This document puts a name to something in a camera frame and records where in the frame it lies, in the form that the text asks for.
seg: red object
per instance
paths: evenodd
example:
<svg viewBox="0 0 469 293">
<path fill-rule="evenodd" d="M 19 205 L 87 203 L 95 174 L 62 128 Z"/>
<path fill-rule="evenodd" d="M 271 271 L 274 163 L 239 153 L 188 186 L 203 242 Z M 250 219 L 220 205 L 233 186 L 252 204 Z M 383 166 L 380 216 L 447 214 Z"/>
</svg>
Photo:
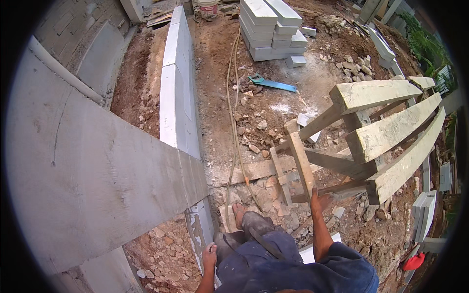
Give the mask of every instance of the red object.
<svg viewBox="0 0 469 293">
<path fill-rule="evenodd" d="M 425 254 L 421 252 L 418 255 L 411 257 L 406 263 L 402 266 L 402 270 L 416 270 L 424 262 Z"/>
</svg>

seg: brick wall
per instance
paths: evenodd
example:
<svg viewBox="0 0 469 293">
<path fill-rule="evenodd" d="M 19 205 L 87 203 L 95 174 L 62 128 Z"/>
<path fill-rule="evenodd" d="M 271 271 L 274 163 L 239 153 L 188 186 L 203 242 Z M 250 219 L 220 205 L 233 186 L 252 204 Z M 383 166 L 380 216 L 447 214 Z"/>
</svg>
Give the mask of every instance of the brick wall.
<svg viewBox="0 0 469 293">
<path fill-rule="evenodd" d="M 83 56 L 104 22 L 125 36 L 130 20 L 119 0 L 57 0 L 34 32 L 41 45 L 71 73 L 76 74 Z"/>
</svg>

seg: white bucket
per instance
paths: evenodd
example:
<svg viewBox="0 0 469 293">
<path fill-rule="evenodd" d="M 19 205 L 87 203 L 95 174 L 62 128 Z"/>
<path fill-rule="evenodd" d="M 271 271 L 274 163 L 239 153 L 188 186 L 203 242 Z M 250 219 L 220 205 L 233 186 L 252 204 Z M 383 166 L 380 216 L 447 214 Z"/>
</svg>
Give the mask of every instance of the white bucket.
<svg viewBox="0 0 469 293">
<path fill-rule="evenodd" d="M 198 0 L 200 15 L 202 18 L 212 18 L 217 16 L 218 0 Z"/>
</svg>

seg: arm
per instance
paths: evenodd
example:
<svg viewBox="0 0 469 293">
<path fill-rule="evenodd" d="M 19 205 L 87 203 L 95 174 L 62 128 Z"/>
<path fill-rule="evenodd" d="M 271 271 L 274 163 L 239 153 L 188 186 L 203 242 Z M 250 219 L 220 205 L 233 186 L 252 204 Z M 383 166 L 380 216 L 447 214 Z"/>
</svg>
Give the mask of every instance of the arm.
<svg viewBox="0 0 469 293">
<path fill-rule="evenodd" d="M 207 245 L 202 253 L 204 276 L 196 293 L 213 293 L 215 291 L 215 264 L 217 263 L 217 246 L 215 242 Z"/>
<path fill-rule="evenodd" d="M 313 188 L 311 202 L 311 216 L 313 219 L 313 250 L 316 261 L 327 256 L 329 247 L 334 243 L 322 216 L 322 208 L 318 197 L 318 189 Z"/>
</svg>

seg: dirt ground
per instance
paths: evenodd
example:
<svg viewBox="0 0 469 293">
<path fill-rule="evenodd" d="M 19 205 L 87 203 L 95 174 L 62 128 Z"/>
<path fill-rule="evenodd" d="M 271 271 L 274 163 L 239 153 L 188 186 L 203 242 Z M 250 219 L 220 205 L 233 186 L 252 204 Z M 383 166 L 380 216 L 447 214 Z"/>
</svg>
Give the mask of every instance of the dirt ground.
<svg viewBox="0 0 469 293">
<path fill-rule="evenodd" d="M 250 151 L 248 142 L 261 150 L 267 150 L 271 143 L 280 143 L 286 134 L 285 122 L 296 119 L 298 113 L 315 117 L 332 105 L 328 93 L 334 85 L 343 83 L 345 77 L 342 69 L 338 69 L 335 63 L 343 62 L 345 54 L 351 55 L 354 60 L 370 55 L 373 79 L 389 79 L 393 76 L 390 71 L 378 65 L 379 55 L 369 37 L 355 34 L 349 24 L 344 28 L 338 26 L 337 17 L 345 17 L 348 20 L 353 18 L 350 11 L 338 11 L 335 9 L 335 1 L 290 0 L 288 3 L 293 7 L 313 11 L 299 12 L 303 17 L 303 25 L 317 28 L 316 38 L 307 39 L 307 51 L 304 54 L 307 65 L 288 69 L 284 60 L 253 62 L 242 39 L 236 52 L 237 64 L 232 65 L 233 69 L 239 69 L 240 94 L 236 111 L 242 117 L 237 122 L 238 129 L 244 128 L 244 133 L 238 136 L 243 143 L 241 148 L 244 163 L 270 159 L 263 157 L 262 152 L 256 154 Z M 214 175 L 220 170 L 229 169 L 233 164 L 233 135 L 225 80 L 232 44 L 238 29 L 238 21 L 222 13 L 219 13 L 213 22 L 195 23 L 196 98 L 202 134 L 201 150 L 209 183 L 212 216 L 218 221 L 221 231 L 225 228 L 219 208 L 225 205 L 226 187 L 214 187 L 220 186 L 214 184 Z M 405 40 L 397 36 L 393 29 L 381 29 L 385 32 L 387 41 L 396 47 L 395 52 L 403 72 L 407 75 L 417 75 L 418 67 L 410 57 Z M 155 137 L 159 137 L 159 76 L 166 34 L 167 27 L 163 27 L 153 31 L 143 29 L 134 37 L 126 53 L 111 106 L 112 112 L 134 126 L 142 125 L 144 131 Z M 328 58 L 328 61 L 321 60 L 320 54 Z M 247 76 L 254 73 L 259 73 L 268 80 L 294 85 L 298 93 L 253 87 Z M 236 79 L 232 71 L 228 86 L 233 107 L 234 84 Z M 258 93 L 253 94 L 252 98 L 243 94 L 249 90 Z M 242 98 L 246 98 L 245 105 L 241 104 Z M 401 111 L 403 107 L 400 106 L 391 112 Z M 143 121 L 140 121 L 140 115 L 143 116 Z M 258 129 L 258 123 L 264 120 L 267 123 L 266 129 Z M 343 123 L 335 123 L 321 132 L 316 143 L 306 143 L 306 146 L 340 151 L 346 148 L 346 133 Z M 402 152 L 397 149 L 388 153 L 386 162 L 390 162 Z M 327 169 L 315 172 L 314 176 L 318 188 L 333 186 L 345 179 L 345 176 Z M 421 170 L 417 170 L 402 190 L 393 195 L 391 208 L 395 207 L 397 211 L 393 213 L 392 219 L 379 220 L 374 216 L 365 222 L 363 212 L 357 213 L 357 210 L 366 206 L 366 194 L 335 202 L 323 214 L 329 231 L 340 232 L 345 244 L 361 252 L 375 266 L 382 292 L 396 292 L 404 275 L 396 268 L 409 249 L 404 249 L 404 246 L 409 242 L 413 227 L 410 209 L 415 200 L 414 177 L 421 177 Z M 272 199 L 267 204 L 266 214 L 288 232 L 293 232 L 310 216 L 306 203 L 300 203 L 291 210 L 279 205 L 278 184 L 274 177 L 253 180 L 251 184 L 257 195 L 263 194 Z M 292 182 L 291 191 L 295 192 L 299 186 L 301 184 L 298 181 Z M 248 206 L 255 205 L 245 184 L 232 186 L 229 202 L 234 201 L 242 201 Z M 332 214 L 335 206 L 345 208 L 341 218 Z M 299 248 L 311 243 L 309 231 L 309 227 L 305 227 L 297 237 Z M 157 276 L 154 279 L 140 278 L 149 292 L 194 292 L 197 288 L 200 274 L 191 251 L 183 215 L 167 221 L 158 229 L 138 237 L 124 247 L 137 269 L 151 270 Z"/>
</svg>

